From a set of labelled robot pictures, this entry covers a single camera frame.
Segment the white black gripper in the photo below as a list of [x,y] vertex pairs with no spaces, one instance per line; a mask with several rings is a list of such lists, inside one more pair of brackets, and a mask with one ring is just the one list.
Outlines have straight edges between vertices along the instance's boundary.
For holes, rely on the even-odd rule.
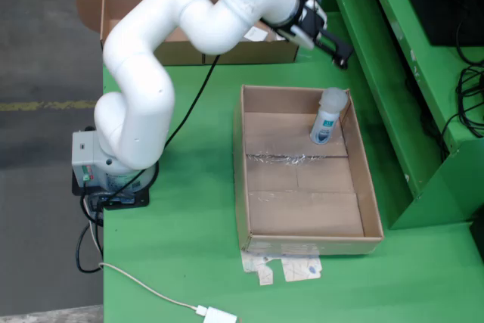
[[322,7],[316,1],[307,1],[295,24],[290,28],[278,29],[278,35],[308,50],[317,46],[332,57],[337,67],[346,70],[354,48],[326,29],[327,15]]

